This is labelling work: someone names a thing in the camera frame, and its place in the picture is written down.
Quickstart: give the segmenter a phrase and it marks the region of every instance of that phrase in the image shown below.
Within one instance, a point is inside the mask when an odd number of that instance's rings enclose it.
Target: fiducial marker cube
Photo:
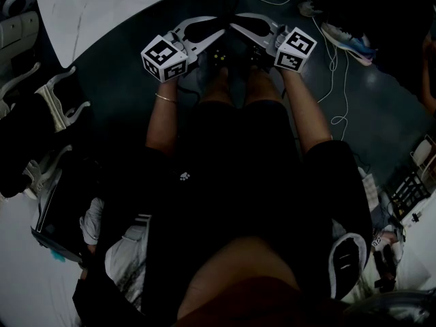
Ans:
[[[141,52],[144,68],[160,82],[187,72],[188,56],[158,35]]]
[[[274,65],[300,73],[316,44],[304,31],[294,28],[279,47]]]

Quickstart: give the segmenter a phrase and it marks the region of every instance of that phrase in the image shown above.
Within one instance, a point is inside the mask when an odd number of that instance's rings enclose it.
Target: leg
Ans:
[[[280,94],[270,76],[256,66],[252,66],[247,82],[247,96],[244,106],[262,100],[281,103]]]
[[[206,93],[200,103],[223,102],[233,106],[229,95],[228,74],[229,70],[226,67],[219,70],[218,76],[207,86]]]

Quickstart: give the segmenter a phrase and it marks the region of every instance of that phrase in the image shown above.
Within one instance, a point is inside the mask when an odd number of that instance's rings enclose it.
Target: white table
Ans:
[[[412,213],[419,218],[413,221]],[[406,243],[431,276],[421,289],[436,287],[436,191],[419,202],[401,221],[406,229]]]
[[[117,25],[159,1],[37,0],[47,34],[63,67],[70,66]]]

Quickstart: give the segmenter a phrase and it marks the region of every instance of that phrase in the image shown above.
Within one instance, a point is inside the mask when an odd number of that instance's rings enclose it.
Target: bracelet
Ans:
[[[155,93],[155,95],[156,95],[156,97],[159,97],[159,98],[164,99],[166,101],[169,101],[169,102],[172,102],[172,103],[177,103],[177,101],[173,101],[172,99],[168,99],[168,98],[162,97],[161,95],[158,95],[157,93]]]

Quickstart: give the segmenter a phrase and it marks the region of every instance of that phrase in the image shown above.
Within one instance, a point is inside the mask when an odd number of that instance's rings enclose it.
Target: blue sneaker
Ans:
[[[323,22],[321,31],[324,36],[333,45],[342,50],[348,51],[359,63],[368,66],[373,62],[375,50],[370,46],[369,40],[365,34],[362,37],[353,37],[352,34]]]

